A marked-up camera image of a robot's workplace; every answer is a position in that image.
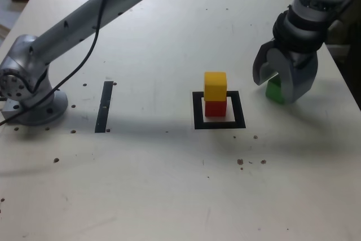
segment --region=yellow block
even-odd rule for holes
[[[227,100],[227,76],[224,72],[204,73],[204,101]]]

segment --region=cube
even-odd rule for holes
[[[205,112],[206,117],[225,117],[227,109],[227,100],[224,102],[218,101],[205,101]]]
[[[224,72],[204,73],[204,101],[224,102],[227,100],[227,77]]]
[[[270,98],[276,103],[284,104],[284,98],[281,90],[281,78],[279,75],[271,78],[267,83],[266,97]]]

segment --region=black cable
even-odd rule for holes
[[[75,68],[73,70],[73,72],[71,72],[66,78],[64,78],[60,83],[58,83],[51,91],[49,91],[49,93],[47,95],[45,95],[41,100],[39,100],[37,103],[35,103],[34,105],[32,105],[31,107],[25,108],[23,111],[11,116],[10,118],[7,118],[6,120],[3,120],[2,122],[0,122],[0,126],[3,124],[6,124],[9,121],[12,121],[13,119],[16,119],[17,117],[29,112],[30,110],[33,110],[34,108],[36,108],[37,106],[39,106],[40,104],[42,104],[44,101],[46,101],[54,92],[56,92],[56,90],[61,87],[65,82],[67,82],[73,75],[75,75],[80,69],[81,67],[84,66],[84,64],[87,62],[88,58],[90,57],[91,53],[93,52],[93,49],[95,47],[96,41],[98,40],[98,35],[99,35],[99,30],[100,30],[100,24],[102,22],[102,16],[103,16],[103,12],[105,9],[105,6],[107,4],[107,0],[102,0],[101,4],[100,4],[100,9],[99,9],[99,14],[98,14],[98,21],[96,23],[96,29],[95,29],[95,36],[94,36],[94,40],[93,43],[90,46],[90,49],[88,51],[88,53],[86,54],[84,60],[78,65],[77,68]]]

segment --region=red block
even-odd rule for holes
[[[226,109],[227,100],[224,102],[206,101],[204,115],[206,117],[225,117]]]

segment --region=black tape strip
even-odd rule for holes
[[[95,133],[105,133],[105,130],[107,128],[112,90],[113,90],[113,81],[105,81],[103,85],[102,98],[100,99],[98,118],[96,119],[96,124],[95,124]]]
[[[227,91],[227,97],[232,99],[233,114],[235,121],[224,122],[204,122],[202,97],[203,91],[194,91],[193,95],[193,115],[194,115],[194,129],[238,129],[246,128],[244,121],[241,99],[238,91]]]

